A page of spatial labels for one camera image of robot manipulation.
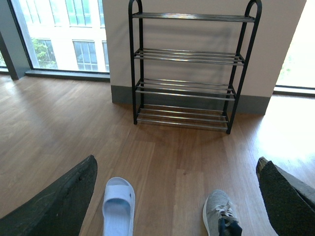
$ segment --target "window sill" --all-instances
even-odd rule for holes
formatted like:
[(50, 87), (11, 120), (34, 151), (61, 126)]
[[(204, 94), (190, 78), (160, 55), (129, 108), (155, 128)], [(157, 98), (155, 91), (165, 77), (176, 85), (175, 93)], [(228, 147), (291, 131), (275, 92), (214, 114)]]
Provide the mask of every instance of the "window sill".
[(75, 25), (70, 25), (70, 28), (92, 28), (92, 26), (75, 26)]
[(315, 89), (276, 86), (273, 94), (315, 97)]
[(8, 75), (9, 71), (6, 67), (0, 67), (0, 74)]
[(27, 76), (45, 77), (66, 80), (86, 80), (97, 82), (109, 82), (110, 76), (108, 73), (88, 73), (88, 72), (69, 72), (69, 71), (51, 71), (51, 70), (29, 70), (25, 72)]

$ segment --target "tree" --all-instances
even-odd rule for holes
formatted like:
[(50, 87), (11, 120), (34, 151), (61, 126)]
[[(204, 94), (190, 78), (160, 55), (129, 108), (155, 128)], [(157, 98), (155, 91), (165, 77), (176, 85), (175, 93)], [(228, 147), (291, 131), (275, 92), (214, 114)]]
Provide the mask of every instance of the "tree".
[(37, 38), (31, 39), (40, 68), (57, 69), (54, 52)]

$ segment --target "slipper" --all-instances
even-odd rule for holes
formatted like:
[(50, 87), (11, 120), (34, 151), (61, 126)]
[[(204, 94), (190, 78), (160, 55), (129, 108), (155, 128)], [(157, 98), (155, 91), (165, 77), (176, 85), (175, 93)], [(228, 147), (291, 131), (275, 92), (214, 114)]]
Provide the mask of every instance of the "slipper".
[(135, 194), (131, 184), (120, 177), (111, 178), (105, 188), (103, 236), (132, 236)]

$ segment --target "gray baseboard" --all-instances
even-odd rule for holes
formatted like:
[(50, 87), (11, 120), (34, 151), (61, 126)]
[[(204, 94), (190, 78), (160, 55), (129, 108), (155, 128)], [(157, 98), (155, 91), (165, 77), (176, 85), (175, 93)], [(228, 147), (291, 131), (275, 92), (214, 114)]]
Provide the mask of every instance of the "gray baseboard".
[[(131, 87), (112, 85), (111, 90), (113, 103), (132, 103)], [(270, 97), (241, 95), (237, 112), (264, 115), (266, 113), (269, 101)], [(223, 107), (223, 101), (220, 100), (211, 100), (209, 102), (205, 102), (205, 99), (202, 98), (176, 97), (176, 99), (174, 99), (173, 96), (161, 97), (160, 95), (154, 94), (146, 95), (145, 103), (210, 110), (222, 110)], [(233, 102), (230, 102), (228, 110), (231, 111), (232, 107)]]

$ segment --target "greenery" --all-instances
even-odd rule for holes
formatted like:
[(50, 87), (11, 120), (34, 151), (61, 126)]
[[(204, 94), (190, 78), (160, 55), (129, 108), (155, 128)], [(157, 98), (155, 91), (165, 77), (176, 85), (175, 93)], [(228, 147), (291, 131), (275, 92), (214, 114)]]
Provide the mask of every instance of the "greenery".
[(32, 38), (31, 41), (35, 49), (39, 67), (44, 69), (57, 69), (54, 53), (50, 51), (44, 43), (40, 42), (40, 40)]
[(5, 62), (4, 62), (1, 52), (0, 52), (0, 66), (5, 66)]
[(278, 82), (283, 82), (285, 80), (288, 80), (288, 77), (290, 75), (291, 72), (291, 68), (294, 65), (294, 60), (292, 58), (292, 54), (290, 54), (288, 52), (287, 56), (285, 57), (285, 60), (283, 62), (281, 71), (280, 71), (280, 75), (278, 78)]

